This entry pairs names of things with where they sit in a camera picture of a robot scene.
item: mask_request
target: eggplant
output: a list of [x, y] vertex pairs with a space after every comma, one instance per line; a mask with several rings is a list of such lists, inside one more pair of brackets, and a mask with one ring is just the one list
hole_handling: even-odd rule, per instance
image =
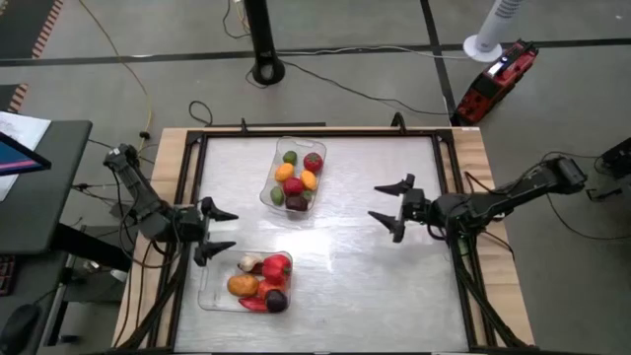
[[283, 292], [271, 290], [265, 295], [265, 306], [269, 313], [280, 313], [287, 310], [289, 300]]

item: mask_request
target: black stand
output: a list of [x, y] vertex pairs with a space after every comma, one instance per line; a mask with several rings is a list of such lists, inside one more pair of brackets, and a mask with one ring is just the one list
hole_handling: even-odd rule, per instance
[[131, 260], [120, 248], [99, 241], [61, 223], [57, 225], [55, 230], [52, 247], [125, 272], [131, 266]]
[[272, 85], [285, 77], [285, 66], [274, 49], [266, 0], [244, 0], [247, 22], [254, 47], [252, 78], [261, 85]]

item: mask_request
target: black pole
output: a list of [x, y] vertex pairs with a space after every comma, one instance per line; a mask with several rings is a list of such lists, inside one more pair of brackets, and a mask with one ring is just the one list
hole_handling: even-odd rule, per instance
[[285, 77], [285, 66], [274, 49], [266, 0], [244, 0], [247, 22], [254, 47], [252, 77], [261, 85], [272, 85]]

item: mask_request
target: computer screen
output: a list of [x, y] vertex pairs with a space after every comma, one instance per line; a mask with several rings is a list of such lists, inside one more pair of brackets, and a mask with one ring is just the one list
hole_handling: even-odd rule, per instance
[[0, 133], [0, 177], [49, 168], [50, 163], [46, 159]]

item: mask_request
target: concrete floor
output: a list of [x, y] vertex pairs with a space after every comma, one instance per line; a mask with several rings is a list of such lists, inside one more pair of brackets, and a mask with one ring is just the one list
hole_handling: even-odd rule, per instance
[[[426, 44], [426, 24], [416, 0], [269, 0], [278, 48], [327, 45]], [[123, 54], [246, 50], [249, 39], [224, 35], [223, 0], [91, 1]], [[442, 43], [475, 33], [492, 1], [433, 0]], [[229, 28], [240, 32], [236, 14]], [[631, 4], [625, 0], [531, 0], [504, 40], [595, 39], [631, 36]], [[44, 58], [110, 56], [111, 48], [78, 0], [66, 0]], [[462, 56], [461, 52], [446, 55]], [[398, 98], [420, 109], [444, 110], [434, 61], [414, 54], [349, 54], [293, 57], [296, 62], [367, 94]], [[447, 60], [456, 101], [483, 68]], [[517, 88], [480, 124], [496, 182], [516, 178], [551, 150], [597, 155], [629, 137], [631, 46], [546, 48]], [[192, 100], [207, 103], [215, 123], [325, 121], [329, 125], [384, 125], [395, 109], [335, 89], [293, 68], [284, 81], [259, 90], [246, 83], [251, 59], [133, 64], [153, 99], [153, 142], [165, 127], [196, 126]], [[28, 83], [22, 113], [53, 120], [89, 119], [92, 138], [137, 144], [146, 111], [142, 92], [118, 64], [0, 69], [0, 84]], [[409, 124], [447, 125], [446, 116], [401, 110]], [[152, 159], [155, 150], [145, 151]], [[77, 182], [112, 183], [102, 167], [105, 149], [90, 145]], [[590, 186], [605, 183], [592, 161], [579, 160]], [[150, 165], [144, 165], [151, 172]], [[95, 193], [115, 196], [112, 188]], [[629, 209], [619, 199], [594, 204], [583, 194], [554, 197], [568, 223], [586, 233], [628, 233]], [[108, 207], [71, 194], [63, 220], [82, 216], [88, 225], [112, 225]], [[594, 242], [568, 232], [546, 200], [507, 219], [510, 242], [536, 343], [545, 349], [602, 354], [631, 352], [631, 243]], [[100, 321], [88, 319], [89, 310]], [[71, 308], [64, 328], [89, 334], [78, 345], [44, 349], [75, 354], [109, 344], [116, 307]]]

